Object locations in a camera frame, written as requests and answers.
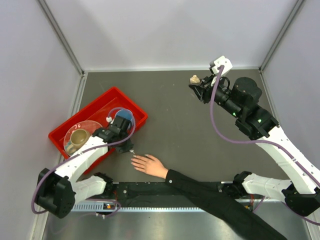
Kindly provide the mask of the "beige nail polish bottle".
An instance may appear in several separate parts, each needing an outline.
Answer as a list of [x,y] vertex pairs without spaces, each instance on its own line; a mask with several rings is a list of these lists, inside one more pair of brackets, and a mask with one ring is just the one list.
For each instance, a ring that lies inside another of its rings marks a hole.
[[190,79],[189,82],[191,85],[199,85],[201,83],[200,78],[197,75],[193,75]]

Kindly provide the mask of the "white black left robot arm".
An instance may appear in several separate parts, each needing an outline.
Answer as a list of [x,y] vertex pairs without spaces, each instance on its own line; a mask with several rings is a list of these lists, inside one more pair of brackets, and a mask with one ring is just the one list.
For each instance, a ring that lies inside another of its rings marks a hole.
[[31,200],[31,210],[39,215],[49,212],[62,219],[74,205],[96,195],[109,198],[114,191],[101,173],[79,180],[80,176],[110,148],[127,152],[132,148],[131,136],[136,130],[135,118],[115,116],[107,127],[97,128],[73,155],[52,169],[45,168],[38,175],[36,189]]

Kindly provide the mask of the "black sleeved forearm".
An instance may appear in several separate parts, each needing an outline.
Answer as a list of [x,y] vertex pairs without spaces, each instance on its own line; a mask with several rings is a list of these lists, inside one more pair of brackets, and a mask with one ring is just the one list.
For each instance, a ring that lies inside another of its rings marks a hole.
[[169,169],[165,183],[195,206],[224,221],[245,240],[285,240],[286,237],[232,197]]

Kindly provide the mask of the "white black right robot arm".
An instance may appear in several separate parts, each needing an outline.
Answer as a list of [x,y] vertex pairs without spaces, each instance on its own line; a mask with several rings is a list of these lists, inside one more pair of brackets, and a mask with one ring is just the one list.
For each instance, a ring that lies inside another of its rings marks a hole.
[[288,176],[287,180],[262,177],[249,171],[236,174],[230,192],[239,198],[249,194],[278,200],[294,213],[307,217],[320,208],[320,171],[295,147],[279,122],[259,106],[262,90],[249,77],[230,80],[220,78],[213,92],[216,75],[190,78],[189,87],[204,104],[216,103],[235,118],[235,125],[246,141],[235,144],[256,144],[268,153]]

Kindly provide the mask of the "person's bare hand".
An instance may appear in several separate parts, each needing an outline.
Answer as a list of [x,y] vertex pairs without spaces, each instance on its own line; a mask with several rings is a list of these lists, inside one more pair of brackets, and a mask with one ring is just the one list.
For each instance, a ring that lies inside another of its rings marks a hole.
[[135,170],[161,179],[165,179],[169,171],[158,158],[149,154],[145,156],[134,155],[131,164]]

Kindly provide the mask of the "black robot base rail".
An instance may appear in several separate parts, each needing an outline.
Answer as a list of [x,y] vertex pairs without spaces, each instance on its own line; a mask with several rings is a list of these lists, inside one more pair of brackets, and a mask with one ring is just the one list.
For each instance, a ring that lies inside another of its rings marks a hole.
[[179,190],[164,182],[110,183],[108,196],[120,202],[123,208],[182,208],[193,207]]

